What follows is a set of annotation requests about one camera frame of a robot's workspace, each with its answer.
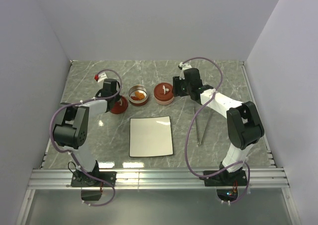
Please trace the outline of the metal tongs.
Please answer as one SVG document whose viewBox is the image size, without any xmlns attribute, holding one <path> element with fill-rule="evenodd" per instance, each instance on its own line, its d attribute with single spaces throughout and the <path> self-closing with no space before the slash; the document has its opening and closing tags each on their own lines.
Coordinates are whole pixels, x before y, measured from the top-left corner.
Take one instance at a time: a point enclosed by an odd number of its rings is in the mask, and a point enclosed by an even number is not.
<svg viewBox="0 0 318 225">
<path fill-rule="evenodd" d="M 213 111 L 209 108 L 203 109 L 195 119 L 196 129 L 196 143 L 197 146 L 201 146 L 204 143 L 204 139 L 212 119 Z"/>
</svg>

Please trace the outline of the red lid with white tab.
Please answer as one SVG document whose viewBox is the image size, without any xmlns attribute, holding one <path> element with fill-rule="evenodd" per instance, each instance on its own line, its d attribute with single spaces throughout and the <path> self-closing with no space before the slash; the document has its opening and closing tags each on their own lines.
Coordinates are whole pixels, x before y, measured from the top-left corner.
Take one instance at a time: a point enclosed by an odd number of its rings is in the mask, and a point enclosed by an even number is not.
<svg viewBox="0 0 318 225">
<path fill-rule="evenodd" d="M 170 83 L 162 82 L 155 86 L 154 96 L 159 101 L 169 101 L 173 98 L 173 86 Z"/>
</svg>

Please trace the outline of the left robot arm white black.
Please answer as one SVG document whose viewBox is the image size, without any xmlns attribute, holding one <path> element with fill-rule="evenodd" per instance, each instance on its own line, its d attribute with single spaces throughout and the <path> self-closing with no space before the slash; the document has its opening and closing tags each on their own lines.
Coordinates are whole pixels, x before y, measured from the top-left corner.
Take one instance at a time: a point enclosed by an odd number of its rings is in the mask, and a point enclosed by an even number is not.
<svg viewBox="0 0 318 225">
<path fill-rule="evenodd" d="M 88 186 L 95 186 L 101 180 L 98 162 L 85 145 L 89 119 L 111 111 L 121 99 L 120 89 L 120 82 L 107 78 L 95 98 L 80 103 L 62 103 L 52 118 L 52 144 L 57 151 L 70 154 L 78 177 L 82 177 Z"/>
</svg>

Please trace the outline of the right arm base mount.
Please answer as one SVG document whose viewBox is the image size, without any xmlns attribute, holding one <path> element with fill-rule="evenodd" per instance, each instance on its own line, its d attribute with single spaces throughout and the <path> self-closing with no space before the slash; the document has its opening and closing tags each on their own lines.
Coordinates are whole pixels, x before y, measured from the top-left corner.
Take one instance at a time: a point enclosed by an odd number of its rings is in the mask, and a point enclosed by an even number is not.
<svg viewBox="0 0 318 225">
<path fill-rule="evenodd" d="M 229 173 L 227 170 L 218 175 L 208 178 L 200 178 L 204 181 L 206 187 L 222 187 L 222 186 L 246 186 L 247 175 L 242 169 Z"/>
</svg>

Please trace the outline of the orange fried chicken piece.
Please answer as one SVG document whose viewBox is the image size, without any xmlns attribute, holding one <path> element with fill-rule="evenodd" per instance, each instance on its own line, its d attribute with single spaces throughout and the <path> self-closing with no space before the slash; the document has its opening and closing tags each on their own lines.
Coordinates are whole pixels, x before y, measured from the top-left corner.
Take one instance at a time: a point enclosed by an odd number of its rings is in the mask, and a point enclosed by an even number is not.
<svg viewBox="0 0 318 225">
<path fill-rule="evenodd" d="M 140 96 L 137 96 L 140 100 L 143 100 L 144 98 L 145 98 L 145 95 L 142 93 L 142 92 L 140 92 L 141 93 L 141 95 Z"/>
</svg>

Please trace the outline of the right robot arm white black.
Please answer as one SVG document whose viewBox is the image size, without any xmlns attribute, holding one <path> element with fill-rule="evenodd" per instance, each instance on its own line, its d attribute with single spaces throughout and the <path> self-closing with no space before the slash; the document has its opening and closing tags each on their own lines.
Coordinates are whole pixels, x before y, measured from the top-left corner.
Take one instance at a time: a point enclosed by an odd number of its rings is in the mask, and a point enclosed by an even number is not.
<svg viewBox="0 0 318 225">
<path fill-rule="evenodd" d="M 201 112 L 208 107 L 222 115 L 227 121 L 230 147 L 220 164 L 220 169 L 212 174 L 200 175 L 192 168 L 189 171 L 202 179 L 219 175 L 219 180 L 232 184 L 241 171 L 250 149 L 264 136 L 264 127 L 255 104 L 251 101 L 240 102 L 231 99 L 210 85 L 202 83 L 199 70 L 190 64 L 179 65 L 181 73 L 173 77 L 173 95 L 189 96 L 201 107 Z"/>
</svg>

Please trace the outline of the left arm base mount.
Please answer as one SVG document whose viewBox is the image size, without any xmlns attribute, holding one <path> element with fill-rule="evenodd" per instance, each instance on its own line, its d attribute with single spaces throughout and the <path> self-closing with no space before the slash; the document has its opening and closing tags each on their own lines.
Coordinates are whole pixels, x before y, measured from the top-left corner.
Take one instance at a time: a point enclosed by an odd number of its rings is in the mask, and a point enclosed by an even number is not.
<svg viewBox="0 0 318 225">
<path fill-rule="evenodd" d="M 81 188 L 81 198 L 85 202 L 97 202 L 102 197 L 102 189 L 105 187 L 111 187 L 110 185 L 101 182 L 101 180 L 105 180 L 110 183 L 112 186 L 115 185 L 117 172 L 115 171 L 107 171 L 93 173 L 96 175 L 98 180 L 90 178 L 85 175 L 82 171 L 76 170 L 73 173 L 71 180 L 72 188 Z"/>
</svg>

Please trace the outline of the red lid with ring handle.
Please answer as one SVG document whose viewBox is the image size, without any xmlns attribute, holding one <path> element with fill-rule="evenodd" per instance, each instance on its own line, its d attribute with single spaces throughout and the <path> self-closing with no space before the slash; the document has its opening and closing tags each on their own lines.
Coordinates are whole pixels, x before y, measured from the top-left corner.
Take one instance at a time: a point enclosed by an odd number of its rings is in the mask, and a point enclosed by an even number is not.
<svg viewBox="0 0 318 225">
<path fill-rule="evenodd" d="M 121 96 L 120 100 L 117 101 L 114 107 L 110 110 L 112 114 L 122 114 L 128 108 L 128 101 L 124 96 Z"/>
</svg>

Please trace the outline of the dark red curved sausage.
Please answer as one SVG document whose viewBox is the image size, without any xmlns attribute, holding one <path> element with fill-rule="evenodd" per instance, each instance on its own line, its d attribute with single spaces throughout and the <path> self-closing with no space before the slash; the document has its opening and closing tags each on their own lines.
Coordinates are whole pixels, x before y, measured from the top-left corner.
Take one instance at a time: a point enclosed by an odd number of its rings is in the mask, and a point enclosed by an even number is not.
<svg viewBox="0 0 318 225">
<path fill-rule="evenodd" d="M 131 96 L 130 97 L 132 100 L 134 100 L 134 101 L 139 101 L 140 99 L 138 98 L 138 97 L 136 97 L 136 96 Z"/>
</svg>

